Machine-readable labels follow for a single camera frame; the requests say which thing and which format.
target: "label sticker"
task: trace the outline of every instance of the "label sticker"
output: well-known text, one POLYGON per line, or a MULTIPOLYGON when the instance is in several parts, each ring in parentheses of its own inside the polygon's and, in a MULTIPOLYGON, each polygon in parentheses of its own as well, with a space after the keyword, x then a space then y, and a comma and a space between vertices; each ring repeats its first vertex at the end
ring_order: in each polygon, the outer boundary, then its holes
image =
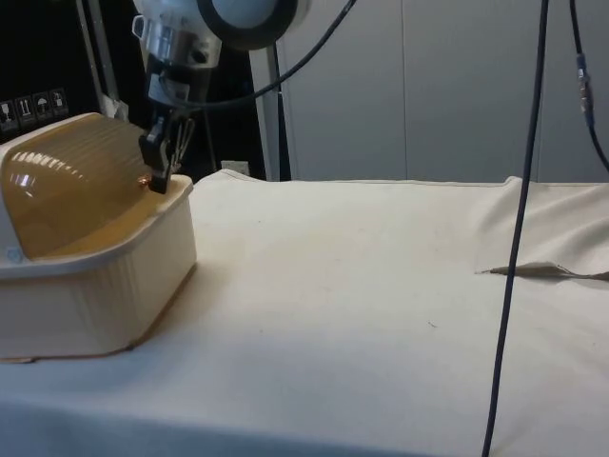
POLYGON ((49 90, 49 98, 55 116, 65 116, 69 113, 68 100, 63 89, 49 90))
POLYGON ((15 108, 17 109, 17 117, 21 127, 27 127, 36 123, 36 114, 34 114, 34 105, 31 102, 31 97, 15 98, 15 108))
POLYGON ((19 121, 12 100, 0 102, 0 131, 19 130, 19 121))
POLYGON ((48 121, 53 117, 49 94, 46 92, 34 93, 32 96, 34 110, 39 121, 48 121))

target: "white panel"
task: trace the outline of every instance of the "white panel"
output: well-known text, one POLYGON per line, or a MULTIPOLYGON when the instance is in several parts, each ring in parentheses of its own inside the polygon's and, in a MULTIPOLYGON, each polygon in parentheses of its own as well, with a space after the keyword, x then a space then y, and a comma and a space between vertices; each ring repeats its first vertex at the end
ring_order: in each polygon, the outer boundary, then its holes
MULTIPOLYGON (((278 44, 281 72, 324 34, 345 0, 314 0, 278 44)), ((284 85, 292 177, 404 178, 402 1, 363 0, 284 85)))
MULTIPOLYGON (((597 131, 609 148, 609 2, 578 1, 581 40, 596 99, 597 131)), ((609 176, 597 157, 580 111, 576 51, 568 0, 550 7, 540 180, 601 182, 609 176)))
MULTIPOLYGON (((255 90, 269 85, 276 79, 274 56, 271 48, 255 50, 249 53, 251 74, 255 90)), ((279 106, 277 91, 272 90, 256 100, 260 140, 265 158, 267 181, 279 181, 280 146, 279 146, 279 106)))
POLYGON ((409 178, 521 174, 539 17, 537 1, 404 0, 409 178))

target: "cable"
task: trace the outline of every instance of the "cable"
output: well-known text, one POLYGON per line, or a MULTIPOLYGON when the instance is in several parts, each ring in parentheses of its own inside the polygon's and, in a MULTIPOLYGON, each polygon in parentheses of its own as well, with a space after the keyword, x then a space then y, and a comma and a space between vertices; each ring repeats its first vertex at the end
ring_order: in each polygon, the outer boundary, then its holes
POLYGON ((343 10, 339 13, 339 15, 336 17, 336 19, 334 19, 332 24, 330 24, 330 27, 324 33, 322 38, 294 67, 292 67, 282 76, 277 78, 277 80, 274 81, 273 83, 269 84, 268 86, 265 86, 264 88, 262 88, 260 90, 256 90, 255 92, 250 93, 249 95, 246 95, 246 96, 240 97, 240 98, 235 98, 233 100, 226 100, 224 102, 215 102, 215 103, 192 103, 192 102, 188 102, 188 101, 184 101, 184 100, 179 100, 179 99, 176 99, 170 93, 169 90, 167 90, 167 86, 165 84, 165 76, 163 74, 159 77, 159 82, 161 84, 161 88, 163 89, 163 92, 169 98, 169 100, 171 100, 177 106, 182 106, 187 109, 202 109, 204 111, 212 111, 212 110, 219 110, 219 109, 238 108, 243 105, 247 105, 248 103, 252 103, 252 102, 256 101, 257 98, 260 98, 263 95, 265 95, 266 93, 269 93, 272 90, 275 90, 276 88, 278 88, 282 83, 287 81, 294 74, 296 74, 302 67, 304 67, 306 64, 308 64, 311 61, 311 59, 313 59, 313 57, 315 57, 315 55, 317 55, 317 53, 320 51, 320 49, 324 47, 325 43, 327 43, 327 41, 330 39, 330 37, 334 34, 336 29, 343 22, 345 17, 349 14, 349 12, 351 11, 351 9, 354 7, 354 5, 356 3, 357 3, 357 0, 348 0, 346 2, 346 5, 344 6, 343 10))
POLYGON ((570 0, 569 6, 571 9, 571 24, 573 25, 573 38, 575 40, 575 49, 578 54, 578 80, 580 81, 580 100, 581 100, 581 111, 583 112, 586 126, 592 139, 592 144, 600 162, 609 173, 609 160, 602 150, 599 138, 597 136, 597 130, 595 128, 595 115, 594 115, 594 98, 592 93, 592 86, 590 84, 590 75, 588 74, 588 68, 586 64, 586 56, 583 52, 581 45, 580 35, 580 21, 578 20, 578 9, 576 6, 576 0, 570 0))
POLYGON ((578 20, 578 9, 575 5, 575 0, 570 1, 569 7, 571 8, 571 24, 573 25, 575 50, 578 54, 583 54, 583 51, 581 50, 580 21, 578 20))
POLYGON ((588 126, 588 131, 590 132, 590 138, 592 139, 592 144, 594 145, 594 149, 597 152, 597 156, 599 157, 602 165, 609 173, 609 161, 607 160, 607 156, 605 155, 602 150, 602 147, 600 146, 600 141, 597 137, 597 130, 594 128, 594 126, 588 126))
POLYGON ((486 434, 484 436, 484 446, 482 457, 488 457, 493 441, 493 431, 495 430, 495 419, 497 417, 497 402, 499 400, 499 387, 501 381, 501 364, 503 361, 503 350, 505 348, 505 337, 507 335, 507 324, 510 317, 512 304, 512 290, 514 289, 514 278, 516 276, 516 264, 518 262, 518 252, 521 245, 522 227, 524 225, 524 213, 531 182, 531 168, 533 164, 533 152, 535 150, 535 138, 540 117, 541 90, 543 84, 543 70, 545 67, 545 40, 548 26, 548 7, 549 0, 541 0, 540 15, 540 37, 537 50, 537 69, 535 73, 535 89, 533 95, 533 108, 531 109, 531 119, 529 122, 529 133, 526 143, 526 154, 524 156, 524 170, 522 171, 521 198, 518 206, 516 227, 514 228, 514 240, 510 254, 509 269, 505 282, 505 294, 503 297, 503 312, 501 314, 501 325, 499 338, 497 341, 497 353, 495 355, 495 368, 493 370, 493 387, 491 389, 491 401, 488 411, 488 422, 486 434))

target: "table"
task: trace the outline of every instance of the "table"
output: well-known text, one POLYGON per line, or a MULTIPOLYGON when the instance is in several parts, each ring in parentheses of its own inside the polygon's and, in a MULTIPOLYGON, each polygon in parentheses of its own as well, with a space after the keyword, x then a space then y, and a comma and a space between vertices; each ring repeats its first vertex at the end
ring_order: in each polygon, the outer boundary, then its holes
MULTIPOLYGON (((519 184, 208 177, 190 199, 198 266, 153 338, 0 366, 0 453, 479 454, 504 285, 479 273, 506 262, 519 184)), ((608 196, 534 186, 522 258, 602 267, 608 196), (577 243, 553 234, 563 220, 577 243)), ((494 455, 606 455, 608 297, 517 280, 494 455)))

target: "amber plastic lid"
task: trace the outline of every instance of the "amber plastic lid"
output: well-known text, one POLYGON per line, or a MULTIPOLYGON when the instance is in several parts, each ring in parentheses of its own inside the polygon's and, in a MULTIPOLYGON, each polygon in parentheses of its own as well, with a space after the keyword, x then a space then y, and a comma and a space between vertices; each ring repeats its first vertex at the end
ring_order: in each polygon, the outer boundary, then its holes
POLYGON ((149 197, 138 183, 147 173, 138 147, 141 134, 131 124, 91 114, 5 152, 2 199, 28 259, 82 254, 79 240, 111 228, 149 197))

